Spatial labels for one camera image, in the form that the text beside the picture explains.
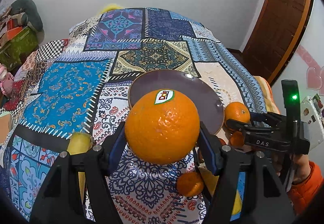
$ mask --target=door frame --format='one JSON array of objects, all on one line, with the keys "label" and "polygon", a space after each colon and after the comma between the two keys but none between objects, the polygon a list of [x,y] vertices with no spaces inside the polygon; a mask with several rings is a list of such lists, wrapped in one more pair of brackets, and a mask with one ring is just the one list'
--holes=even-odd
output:
[{"label": "door frame", "polygon": [[[261,21],[262,21],[262,18],[264,16],[266,7],[268,5],[268,1],[269,0],[264,0],[261,12],[260,12],[259,17],[258,17],[258,20],[255,23],[254,29],[253,29],[253,31],[251,33],[251,36],[250,36],[250,38],[249,38],[249,40],[248,40],[248,42],[247,42],[247,44],[246,44],[246,46],[245,46],[245,48],[244,48],[244,50],[242,52],[243,56],[245,54],[247,54],[251,43],[254,41],[254,37],[255,37],[255,35],[256,35],[256,33],[257,33],[258,29],[259,29],[259,26],[261,24]],[[294,37],[293,37],[291,43],[289,44],[285,54],[283,55],[281,61],[279,62],[279,64],[275,68],[275,70],[272,72],[270,77],[268,78],[267,81],[268,81],[269,84],[271,84],[272,82],[275,81],[275,78],[278,76],[279,72],[282,70],[282,68],[286,64],[287,60],[291,56],[291,53],[293,51],[295,51],[295,49],[296,49],[296,47],[298,45],[297,42],[300,40],[301,34],[303,34],[303,30],[304,30],[304,26],[305,26],[305,23],[306,23],[306,20],[307,20],[307,16],[309,15],[309,9],[311,9],[310,5],[311,5],[311,0],[306,0],[304,11],[302,13],[302,16],[301,16],[300,22],[298,24],[297,30],[296,30],[296,32],[294,34]]]}]

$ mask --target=tangerine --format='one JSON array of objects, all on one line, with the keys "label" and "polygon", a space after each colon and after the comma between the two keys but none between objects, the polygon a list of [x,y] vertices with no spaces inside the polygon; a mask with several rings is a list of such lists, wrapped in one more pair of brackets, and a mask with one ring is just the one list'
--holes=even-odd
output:
[{"label": "tangerine", "polygon": [[219,141],[221,142],[221,144],[224,146],[224,145],[226,145],[226,142],[222,139],[222,138],[218,138],[219,139]]},{"label": "tangerine", "polygon": [[250,121],[250,112],[247,107],[239,102],[234,101],[229,103],[225,110],[225,124],[228,119],[233,119],[236,121],[240,121],[242,123],[248,123]]},{"label": "tangerine", "polygon": [[244,136],[241,132],[236,131],[232,134],[230,142],[232,146],[242,147],[244,145]]},{"label": "tangerine", "polygon": [[177,191],[182,196],[197,196],[204,189],[204,181],[197,172],[185,172],[178,177]]},{"label": "tangerine", "polygon": [[200,121],[195,104],[176,90],[160,89],[144,95],[125,122],[129,147],[142,160],[170,164],[195,146]]}]

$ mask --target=purple plate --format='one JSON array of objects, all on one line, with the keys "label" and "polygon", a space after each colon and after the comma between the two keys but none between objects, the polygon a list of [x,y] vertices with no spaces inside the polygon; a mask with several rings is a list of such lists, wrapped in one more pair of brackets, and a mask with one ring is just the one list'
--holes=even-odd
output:
[{"label": "purple plate", "polygon": [[199,78],[177,70],[155,70],[137,77],[128,91],[129,106],[145,94],[158,89],[177,90],[196,105],[200,120],[211,134],[216,134],[224,123],[223,104],[214,90]]}]

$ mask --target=human hand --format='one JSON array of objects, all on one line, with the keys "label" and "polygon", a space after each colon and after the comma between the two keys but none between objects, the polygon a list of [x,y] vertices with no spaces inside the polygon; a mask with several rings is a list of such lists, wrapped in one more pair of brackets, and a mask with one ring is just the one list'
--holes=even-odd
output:
[{"label": "human hand", "polygon": [[[276,170],[276,173],[278,176],[280,175],[280,172],[282,169],[283,159],[284,159],[283,156],[273,154],[272,165],[273,165],[274,169]],[[294,175],[294,179],[293,179],[293,185],[297,185],[297,184],[303,182],[310,175],[311,168],[309,165],[308,155],[294,154],[293,161],[298,166],[295,171],[295,175]]]},{"label": "human hand", "polygon": [[293,184],[296,185],[303,182],[310,175],[311,168],[308,155],[294,155],[293,160],[298,165],[293,180]]}]

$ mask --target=dole sticker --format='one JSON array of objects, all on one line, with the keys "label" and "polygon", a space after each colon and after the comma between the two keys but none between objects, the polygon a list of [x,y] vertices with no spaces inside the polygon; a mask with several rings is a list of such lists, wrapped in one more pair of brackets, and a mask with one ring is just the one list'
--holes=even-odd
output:
[{"label": "dole sticker", "polygon": [[160,90],[157,94],[154,104],[160,104],[172,100],[174,97],[173,90]]}]

